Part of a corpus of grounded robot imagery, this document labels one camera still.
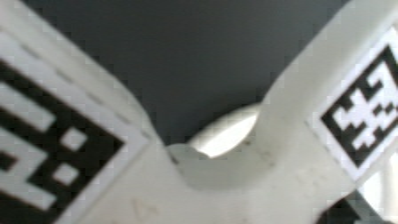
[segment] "dark gray background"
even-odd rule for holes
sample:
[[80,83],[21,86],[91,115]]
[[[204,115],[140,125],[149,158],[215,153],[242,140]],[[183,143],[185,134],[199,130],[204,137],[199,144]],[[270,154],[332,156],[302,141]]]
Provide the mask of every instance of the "dark gray background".
[[167,144],[259,102],[348,0],[25,0],[128,86]]

